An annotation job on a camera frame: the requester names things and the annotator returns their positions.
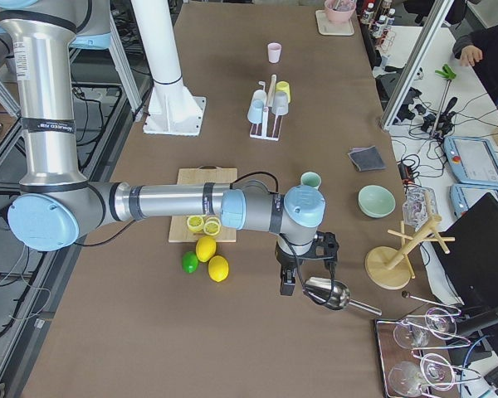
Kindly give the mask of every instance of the person's hand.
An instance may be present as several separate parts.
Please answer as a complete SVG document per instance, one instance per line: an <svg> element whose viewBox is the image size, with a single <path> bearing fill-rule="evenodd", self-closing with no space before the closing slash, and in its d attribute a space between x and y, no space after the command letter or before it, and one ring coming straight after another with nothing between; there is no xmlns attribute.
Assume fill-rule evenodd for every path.
<svg viewBox="0 0 498 398"><path fill-rule="evenodd" d="M461 66L474 66L483 59L483 52L476 46L466 46L461 50Z"/></svg>

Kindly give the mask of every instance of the pink bowl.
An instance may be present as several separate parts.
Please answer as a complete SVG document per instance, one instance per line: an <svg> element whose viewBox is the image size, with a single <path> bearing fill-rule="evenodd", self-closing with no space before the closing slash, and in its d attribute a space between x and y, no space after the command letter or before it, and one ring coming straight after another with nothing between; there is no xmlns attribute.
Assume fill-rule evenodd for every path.
<svg viewBox="0 0 498 398"><path fill-rule="evenodd" d="M335 11L332 9L332 6L334 5L334 0L325 0L325 15L326 18L333 23L345 23L347 22L350 17L352 17L352 14L356 11L355 7L352 7L352 9L348 11Z"/></svg>

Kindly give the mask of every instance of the white desk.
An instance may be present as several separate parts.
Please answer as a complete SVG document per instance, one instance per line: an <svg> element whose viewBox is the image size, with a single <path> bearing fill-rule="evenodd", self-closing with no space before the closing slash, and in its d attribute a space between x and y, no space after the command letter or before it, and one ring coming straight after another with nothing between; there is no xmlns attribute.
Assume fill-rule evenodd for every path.
<svg viewBox="0 0 498 398"><path fill-rule="evenodd" d="M390 55L388 65L403 67L408 61L408 56L417 41L418 35L420 34L421 27L393 27L393 31L396 33L394 37L393 44L388 48L387 52L383 52L383 55ZM480 118L482 121L489 124L498 125L498 112L493 110L496 109L494 103L488 94L486 94L481 82L477 78L474 70L470 67L463 67L459 65L459 60L455 59L452 54L452 46L455 43L455 39L451 32L442 28L437 33L436 38L425 56L424 61L421 64L423 69L424 78L422 80L415 80L413 82L413 87L421 90L421 100L425 103L431 103L429 106L432 109L439 109L442 92L445 88L446 81L435 74L435 70L442 68L444 64L448 64L454 72L457 74L457 78L452 82L451 87L448 91L446 103L452 96L458 98L457 104L453 110L456 112L461 112L466 116L471 116L474 118ZM379 73L379 70L373 71L375 75ZM483 137L492 133L498 132L498 128L493 125L484 124L478 120L469 119L462 114L458 114L455 117L455 124L460 122L465 122L461 125L457 125L455 129L451 132L451 135L456 136L467 136L467 137ZM422 123L422 118L415 118L411 122L411 125L417 125ZM430 144L425 140L411 140L409 137L409 125L397 126L394 125L390 128L389 132L393 137L393 149L395 152L396 160L404 155L410 153L416 153L420 159L422 165L429 165L434 168L441 168L440 161L430 158L434 158L433 149L429 151L430 158L428 158L428 149L435 148L437 145ZM413 133L422 133L420 129L413 130ZM419 134L420 137L427 137L427 134ZM493 144L493 148L498 152L498 147L496 146L494 139L488 137L488 139ZM449 187L456 183L456 179L453 177L452 172L448 165L445 166L444 173L440 177L427 177L427 176L439 176L440 171L432 170L429 167L421 167L420 172L422 176L418 179L417 183L420 183L424 187L432 188L436 193L437 207L439 214L442 216L442 223L440 225L440 230L446 230L453 222L456 220L454 215L454 210L452 208L452 203L449 197ZM445 303L454 303L454 296L447 285L445 273L442 269L439 260L435 256L435 252L430 244L426 244L428 254L430 256L430 262L427 266L428 279L430 281L430 286L432 292ZM482 374L486 374L488 371L492 370L498 365L498 358L493 355L492 358L488 358L484 361L476 362L472 364L473 369L481 371ZM488 389L488 385L485 381L473 381L468 384L471 390L472 397L476 398Z"/></svg>

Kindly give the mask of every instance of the cutting board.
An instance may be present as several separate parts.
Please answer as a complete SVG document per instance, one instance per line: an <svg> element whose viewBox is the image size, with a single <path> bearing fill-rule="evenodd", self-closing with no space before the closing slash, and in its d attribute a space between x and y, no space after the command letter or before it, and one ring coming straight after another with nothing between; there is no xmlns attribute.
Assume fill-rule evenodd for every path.
<svg viewBox="0 0 498 398"><path fill-rule="evenodd" d="M233 182L237 179L236 168L180 168L177 184L203 184L205 182ZM194 234L186 226L186 216L173 216L169 226L168 242L196 242L202 232ZM219 235L215 236L217 242L236 242L236 230L222 226Z"/></svg>

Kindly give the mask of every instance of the white tray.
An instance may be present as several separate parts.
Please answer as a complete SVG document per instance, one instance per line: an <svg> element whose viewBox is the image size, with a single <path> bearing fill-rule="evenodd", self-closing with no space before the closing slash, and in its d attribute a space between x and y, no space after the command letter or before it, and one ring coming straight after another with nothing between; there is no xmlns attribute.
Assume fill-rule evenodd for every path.
<svg viewBox="0 0 498 398"><path fill-rule="evenodd" d="M326 18L325 11L323 10L315 12L315 19L317 20L317 30L321 35L352 36L354 34L354 27L350 19L344 23L332 23Z"/></svg>

